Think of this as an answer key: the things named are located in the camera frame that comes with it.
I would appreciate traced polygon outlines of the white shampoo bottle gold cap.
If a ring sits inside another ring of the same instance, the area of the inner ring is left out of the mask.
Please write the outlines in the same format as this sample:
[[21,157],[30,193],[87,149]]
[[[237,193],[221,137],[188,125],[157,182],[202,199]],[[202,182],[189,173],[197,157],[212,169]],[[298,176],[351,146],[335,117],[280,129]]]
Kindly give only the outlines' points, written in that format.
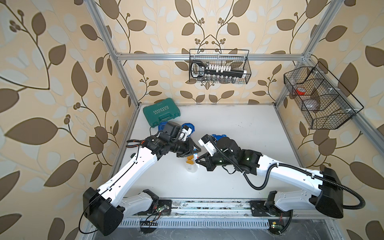
[[194,156],[188,156],[186,163],[189,164],[189,165],[195,165],[196,163],[195,163]]

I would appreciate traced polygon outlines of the blue lid front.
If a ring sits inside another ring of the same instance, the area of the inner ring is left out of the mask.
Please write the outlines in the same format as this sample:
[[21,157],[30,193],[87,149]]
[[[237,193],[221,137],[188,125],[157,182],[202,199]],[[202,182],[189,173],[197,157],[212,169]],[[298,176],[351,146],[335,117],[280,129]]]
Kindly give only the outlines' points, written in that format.
[[191,123],[184,123],[183,128],[187,130],[188,135],[192,134],[195,131],[195,126]]

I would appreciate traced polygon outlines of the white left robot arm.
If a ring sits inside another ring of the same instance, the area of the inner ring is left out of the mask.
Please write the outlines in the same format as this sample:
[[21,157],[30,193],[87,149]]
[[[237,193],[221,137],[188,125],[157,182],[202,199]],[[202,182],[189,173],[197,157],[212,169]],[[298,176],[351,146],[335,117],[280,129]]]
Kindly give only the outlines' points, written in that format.
[[110,180],[96,190],[88,188],[83,194],[83,216],[104,236],[118,228],[123,219],[146,213],[158,218],[169,205],[159,205],[159,197],[150,190],[126,198],[126,193],[140,176],[169,152],[178,158],[197,154],[201,148],[191,139],[161,140],[150,136],[139,143],[137,154]]

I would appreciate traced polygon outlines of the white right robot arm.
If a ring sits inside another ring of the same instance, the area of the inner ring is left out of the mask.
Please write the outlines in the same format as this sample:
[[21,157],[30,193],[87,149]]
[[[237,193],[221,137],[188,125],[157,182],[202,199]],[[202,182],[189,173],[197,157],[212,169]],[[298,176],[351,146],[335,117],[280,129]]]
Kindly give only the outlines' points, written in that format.
[[298,191],[271,191],[265,203],[274,212],[291,210],[317,210],[319,213],[341,219],[344,210],[365,207],[364,198],[341,184],[336,172],[330,168],[315,171],[299,168],[274,160],[252,150],[220,150],[215,148],[196,160],[197,164],[213,171],[217,166],[232,165],[257,191],[264,190],[270,179],[293,185]]

